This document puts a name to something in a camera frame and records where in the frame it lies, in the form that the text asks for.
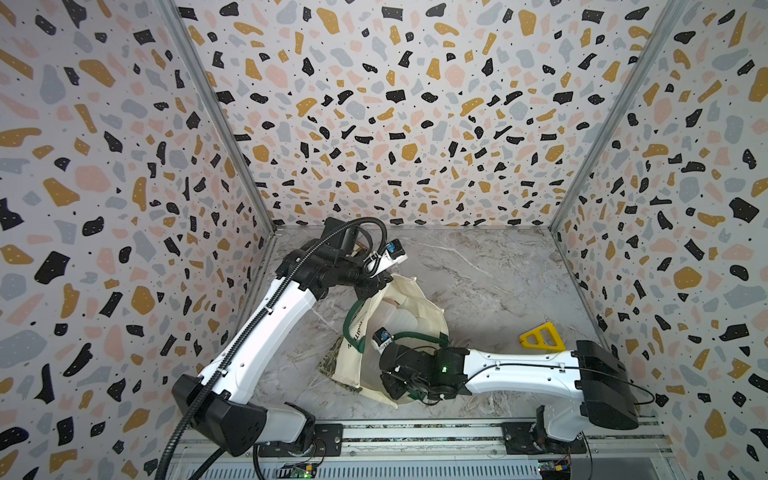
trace terrazzo wallpaper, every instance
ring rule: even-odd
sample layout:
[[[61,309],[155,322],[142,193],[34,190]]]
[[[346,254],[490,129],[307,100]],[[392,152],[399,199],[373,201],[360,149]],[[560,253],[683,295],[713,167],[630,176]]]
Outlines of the terrazzo wallpaper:
[[[153,3],[0,15],[0,477],[147,478],[265,233]]]
[[[768,2],[689,5],[556,236],[687,477],[759,480]]]
[[[178,0],[278,224],[549,225],[663,0]]]

